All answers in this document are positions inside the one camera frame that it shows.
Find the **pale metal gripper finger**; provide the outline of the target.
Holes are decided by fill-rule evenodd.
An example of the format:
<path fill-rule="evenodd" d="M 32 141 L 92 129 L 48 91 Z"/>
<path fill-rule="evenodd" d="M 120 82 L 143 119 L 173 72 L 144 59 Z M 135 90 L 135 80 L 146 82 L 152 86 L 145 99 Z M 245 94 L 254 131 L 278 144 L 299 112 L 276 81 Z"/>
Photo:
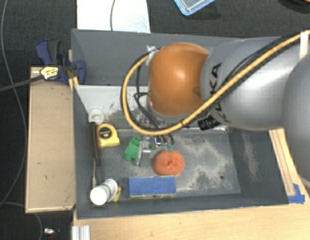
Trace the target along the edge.
<path fill-rule="evenodd" d="M 152 145 L 146 140 L 139 143 L 137 158 L 135 165 L 139 167 L 147 167 L 151 162 Z"/>

